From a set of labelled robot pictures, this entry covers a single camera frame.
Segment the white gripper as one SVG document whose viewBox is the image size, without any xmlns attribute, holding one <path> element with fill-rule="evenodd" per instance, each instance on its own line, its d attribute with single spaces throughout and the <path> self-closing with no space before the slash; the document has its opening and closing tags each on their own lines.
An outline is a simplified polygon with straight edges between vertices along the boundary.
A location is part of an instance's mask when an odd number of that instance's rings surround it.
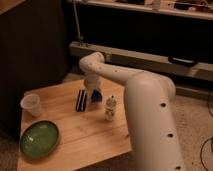
<svg viewBox="0 0 213 171">
<path fill-rule="evenodd" d="M 92 96 L 92 90 L 96 90 L 100 88 L 100 77 L 99 76 L 95 76 L 95 75 L 87 75 L 84 79 L 84 86 L 87 89 L 86 93 L 87 93 L 87 99 L 91 100 L 91 96 Z M 103 98 L 103 93 L 102 90 L 99 89 L 99 94 L 100 97 Z"/>
</svg>

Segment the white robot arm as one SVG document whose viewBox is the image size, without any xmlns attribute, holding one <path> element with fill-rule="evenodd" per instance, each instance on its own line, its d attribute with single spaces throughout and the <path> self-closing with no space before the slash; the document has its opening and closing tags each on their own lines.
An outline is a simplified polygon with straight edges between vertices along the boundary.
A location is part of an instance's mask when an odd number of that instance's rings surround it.
<svg viewBox="0 0 213 171">
<path fill-rule="evenodd" d="M 124 108 L 136 171 L 187 171 L 170 101 L 176 88 L 166 76 L 110 65 L 95 52 L 79 62 L 86 78 L 102 76 L 124 87 Z"/>
</svg>

